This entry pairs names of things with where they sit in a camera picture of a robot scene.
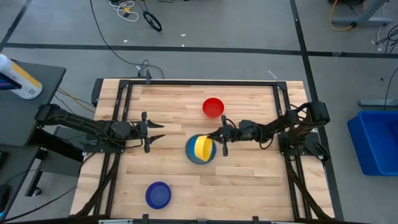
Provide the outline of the yellow plastic bowl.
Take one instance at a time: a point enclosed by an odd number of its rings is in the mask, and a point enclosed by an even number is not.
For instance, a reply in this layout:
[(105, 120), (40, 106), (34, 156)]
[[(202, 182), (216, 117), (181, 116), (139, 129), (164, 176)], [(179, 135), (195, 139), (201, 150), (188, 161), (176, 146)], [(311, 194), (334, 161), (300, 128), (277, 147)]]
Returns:
[(201, 161), (208, 161), (213, 152), (213, 141), (205, 135), (197, 137), (195, 141), (194, 154)]

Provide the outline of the blue plastic storage bin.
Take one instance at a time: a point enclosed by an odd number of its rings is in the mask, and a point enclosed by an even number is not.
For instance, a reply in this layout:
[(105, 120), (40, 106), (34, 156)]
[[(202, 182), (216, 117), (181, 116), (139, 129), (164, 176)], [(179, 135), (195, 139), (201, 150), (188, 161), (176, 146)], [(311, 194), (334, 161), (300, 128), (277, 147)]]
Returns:
[(363, 174), (398, 176), (398, 111), (360, 111), (347, 125)]

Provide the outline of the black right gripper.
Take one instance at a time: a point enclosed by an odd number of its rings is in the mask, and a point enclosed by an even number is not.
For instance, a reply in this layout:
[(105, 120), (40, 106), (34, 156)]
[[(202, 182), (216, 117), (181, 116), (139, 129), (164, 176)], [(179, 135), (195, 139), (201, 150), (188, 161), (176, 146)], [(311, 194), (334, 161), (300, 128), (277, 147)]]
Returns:
[(221, 116), (221, 131), (215, 131), (207, 134), (208, 137), (211, 137), (214, 140), (221, 140), (221, 144), (223, 146), (223, 156), (228, 155), (228, 147), (227, 142), (232, 141), (237, 133), (238, 128), (235, 123), (228, 119), (225, 115)]

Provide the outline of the black hoop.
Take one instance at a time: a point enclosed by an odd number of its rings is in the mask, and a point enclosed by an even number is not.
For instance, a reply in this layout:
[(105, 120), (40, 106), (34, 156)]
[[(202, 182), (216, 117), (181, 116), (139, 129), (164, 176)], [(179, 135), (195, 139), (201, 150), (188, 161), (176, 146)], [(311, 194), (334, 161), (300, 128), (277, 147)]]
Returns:
[(146, 20), (146, 22), (157, 32), (161, 32), (162, 31), (162, 25), (159, 22), (159, 20), (153, 15), (151, 14), (149, 11), (143, 11), (142, 12), (144, 19)]

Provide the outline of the white yellow wipes canister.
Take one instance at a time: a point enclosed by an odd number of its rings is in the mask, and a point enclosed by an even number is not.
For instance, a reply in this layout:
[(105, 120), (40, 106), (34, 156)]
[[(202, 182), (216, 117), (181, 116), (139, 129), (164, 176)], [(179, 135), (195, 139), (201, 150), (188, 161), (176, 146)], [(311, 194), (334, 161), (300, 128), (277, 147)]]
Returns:
[(30, 100), (41, 93), (42, 84), (10, 58), (0, 54), (0, 90), (11, 90)]

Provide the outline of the red plastic bowl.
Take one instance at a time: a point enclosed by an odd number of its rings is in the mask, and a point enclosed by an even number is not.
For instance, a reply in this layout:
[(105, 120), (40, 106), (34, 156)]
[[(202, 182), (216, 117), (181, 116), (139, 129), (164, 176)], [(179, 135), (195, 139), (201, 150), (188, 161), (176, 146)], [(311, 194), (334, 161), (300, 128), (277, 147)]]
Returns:
[(204, 114), (209, 118), (217, 118), (223, 114), (224, 103), (218, 98), (208, 98), (202, 104)]

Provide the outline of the grey plastic bowl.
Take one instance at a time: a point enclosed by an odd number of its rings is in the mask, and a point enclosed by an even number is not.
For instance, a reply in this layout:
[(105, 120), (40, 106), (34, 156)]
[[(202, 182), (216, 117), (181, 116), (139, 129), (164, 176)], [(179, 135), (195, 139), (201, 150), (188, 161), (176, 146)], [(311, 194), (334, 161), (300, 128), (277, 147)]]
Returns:
[(197, 138), (199, 137), (199, 134), (193, 135), (191, 136), (188, 141), (186, 142), (185, 145), (185, 155), (186, 157), (194, 164), (198, 164), (198, 165), (205, 165), (210, 163), (216, 156), (216, 144), (213, 141), (213, 145), (212, 145), (212, 152), (210, 155), (210, 158), (207, 161), (203, 161), (199, 158), (197, 158), (197, 156), (195, 155), (194, 152), (194, 147), (195, 147), (195, 143)]

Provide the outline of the grey metal table base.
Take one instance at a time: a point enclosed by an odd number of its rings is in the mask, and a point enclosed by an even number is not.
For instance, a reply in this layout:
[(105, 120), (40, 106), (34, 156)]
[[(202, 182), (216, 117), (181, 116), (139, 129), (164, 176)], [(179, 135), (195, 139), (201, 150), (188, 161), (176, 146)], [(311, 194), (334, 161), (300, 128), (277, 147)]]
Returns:
[(366, 5), (364, 12), (357, 16), (333, 16), (336, 3), (339, 0), (335, 0), (330, 12), (329, 21), (332, 24), (349, 24), (355, 23), (357, 26), (386, 26), (393, 22), (392, 19), (381, 16), (374, 16), (379, 9), (382, 9), (388, 0), (370, 0), (370, 3)]

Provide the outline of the grey metal floor bar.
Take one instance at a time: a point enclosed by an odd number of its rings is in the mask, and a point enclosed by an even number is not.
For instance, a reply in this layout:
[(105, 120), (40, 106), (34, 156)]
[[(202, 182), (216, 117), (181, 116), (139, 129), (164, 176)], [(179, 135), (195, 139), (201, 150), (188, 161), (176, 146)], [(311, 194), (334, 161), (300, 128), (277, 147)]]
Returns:
[(398, 107), (398, 99), (392, 100), (359, 100), (360, 106), (370, 106), (370, 107)]

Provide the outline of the black desk leg base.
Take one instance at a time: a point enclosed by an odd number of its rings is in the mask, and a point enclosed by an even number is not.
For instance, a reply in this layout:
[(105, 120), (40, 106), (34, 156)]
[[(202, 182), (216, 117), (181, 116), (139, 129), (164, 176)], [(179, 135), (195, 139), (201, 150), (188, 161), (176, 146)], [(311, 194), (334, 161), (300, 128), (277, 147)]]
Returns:
[(38, 196), (42, 190), (37, 186), (44, 172), (78, 177), (83, 163), (83, 151), (71, 142), (42, 128), (34, 131), (30, 146), (38, 146), (36, 158), (40, 160), (37, 170), (25, 192), (26, 197)]

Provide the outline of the black side desk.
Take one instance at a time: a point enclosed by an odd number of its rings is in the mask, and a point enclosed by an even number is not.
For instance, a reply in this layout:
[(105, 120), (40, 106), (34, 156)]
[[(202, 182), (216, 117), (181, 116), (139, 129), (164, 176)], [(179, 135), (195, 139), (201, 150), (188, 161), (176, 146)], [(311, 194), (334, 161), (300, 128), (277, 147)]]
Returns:
[(42, 92), (31, 100), (9, 90), (0, 90), (0, 145), (22, 147), (29, 143), (37, 128), (35, 116), (39, 106), (51, 102), (66, 68), (26, 62), (16, 64), (42, 84)]

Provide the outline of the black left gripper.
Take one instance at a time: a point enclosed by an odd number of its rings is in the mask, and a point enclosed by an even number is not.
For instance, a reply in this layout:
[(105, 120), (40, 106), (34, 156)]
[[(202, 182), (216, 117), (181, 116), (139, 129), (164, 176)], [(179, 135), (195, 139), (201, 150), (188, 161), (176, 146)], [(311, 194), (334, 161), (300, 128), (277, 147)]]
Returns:
[(161, 124), (153, 123), (151, 120), (147, 119), (147, 113), (142, 112), (141, 120), (138, 122), (132, 122), (135, 125), (136, 136), (139, 136), (144, 141), (144, 152), (150, 152), (150, 144), (152, 144), (157, 139), (164, 137), (164, 134), (148, 137), (148, 128), (163, 128)]

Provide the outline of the black aluminium table frame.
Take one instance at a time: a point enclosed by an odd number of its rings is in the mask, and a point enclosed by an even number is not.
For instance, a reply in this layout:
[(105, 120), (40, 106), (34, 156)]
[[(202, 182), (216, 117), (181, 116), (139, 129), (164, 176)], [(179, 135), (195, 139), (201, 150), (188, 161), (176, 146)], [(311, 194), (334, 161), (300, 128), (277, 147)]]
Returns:
[[(121, 155), (114, 198), (113, 218), (177, 220), (288, 220), (294, 218), (285, 161), (274, 141), (267, 149), (258, 143), (236, 142), (228, 155), (217, 151), (208, 164), (196, 165), (185, 155), (185, 144), (195, 134), (217, 130), (220, 119), (202, 110), (211, 97), (224, 103), (225, 115), (235, 123), (250, 119), (266, 124), (284, 110), (285, 100), (298, 106), (307, 96), (302, 82), (228, 82), (154, 80), (132, 88), (128, 120), (148, 118), (164, 127), (151, 129), (156, 140), (145, 153), (138, 141), (128, 142)], [(148, 186), (165, 182), (171, 189), (169, 204), (153, 209), (146, 203)]]

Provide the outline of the blue plastic bowl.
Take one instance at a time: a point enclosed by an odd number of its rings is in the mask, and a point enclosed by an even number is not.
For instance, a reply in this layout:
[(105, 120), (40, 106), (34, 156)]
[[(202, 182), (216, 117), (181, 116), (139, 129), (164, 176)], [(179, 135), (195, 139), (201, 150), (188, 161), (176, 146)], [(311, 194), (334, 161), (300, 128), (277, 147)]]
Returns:
[(165, 182), (154, 182), (148, 186), (145, 200), (153, 209), (165, 208), (171, 200), (172, 192)]

